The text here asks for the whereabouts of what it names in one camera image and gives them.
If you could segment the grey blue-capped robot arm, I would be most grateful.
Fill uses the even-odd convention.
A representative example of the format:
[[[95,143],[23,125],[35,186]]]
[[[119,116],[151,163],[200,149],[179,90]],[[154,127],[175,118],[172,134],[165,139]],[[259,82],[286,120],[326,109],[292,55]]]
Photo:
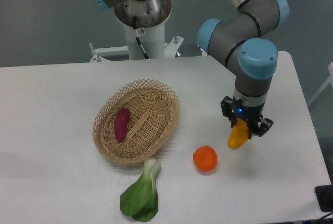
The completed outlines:
[[[245,121],[250,136],[263,136],[273,125],[262,110],[277,67],[276,46],[263,35],[286,21],[286,0],[231,0],[238,15],[228,22],[212,18],[200,27],[197,43],[235,77],[232,97],[221,101],[232,126]],[[164,57],[164,35],[150,30],[163,26],[171,13],[170,0],[94,0],[100,10],[113,9],[129,31],[131,59]]]

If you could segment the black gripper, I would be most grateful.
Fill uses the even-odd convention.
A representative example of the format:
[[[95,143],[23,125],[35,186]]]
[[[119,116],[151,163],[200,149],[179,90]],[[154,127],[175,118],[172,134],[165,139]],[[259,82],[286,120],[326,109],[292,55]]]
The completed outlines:
[[[242,99],[236,100],[235,97],[226,96],[220,105],[223,116],[227,117],[231,123],[231,128],[234,128],[239,118],[246,122],[249,130],[248,139],[251,139],[253,135],[262,137],[274,124],[272,120],[264,118],[262,115],[264,103],[250,107],[245,106]]]

